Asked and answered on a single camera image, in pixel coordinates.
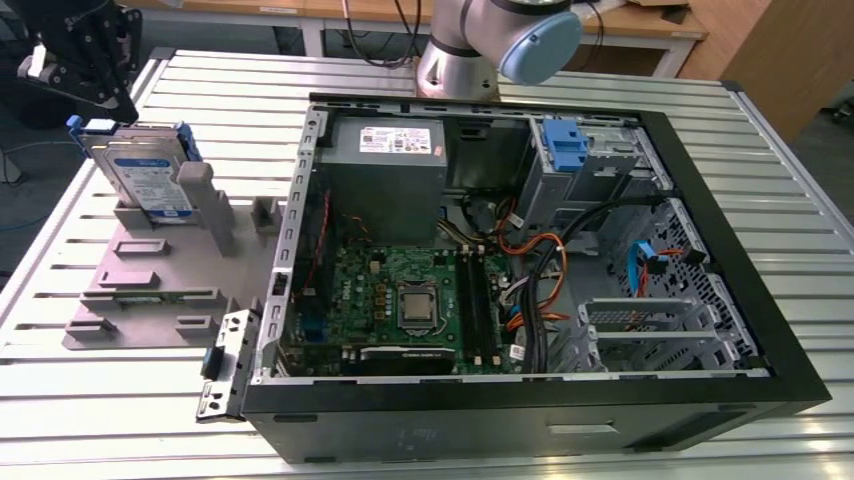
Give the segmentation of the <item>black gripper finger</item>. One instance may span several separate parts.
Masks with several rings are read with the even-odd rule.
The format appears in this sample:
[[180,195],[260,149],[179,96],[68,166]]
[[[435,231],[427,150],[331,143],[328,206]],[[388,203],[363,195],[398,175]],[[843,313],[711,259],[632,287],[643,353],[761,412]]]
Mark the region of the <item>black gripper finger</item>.
[[125,70],[135,73],[140,64],[140,48],[143,37],[143,13],[139,9],[120,9],[120,45],[125,55]]
[[61,94],[104,110],[113,121],[133,123],[139,119],[124,81],[112,77],[103,79],[97,74],[84,74],[63,64],[51,66],[47,80],[48,85]]

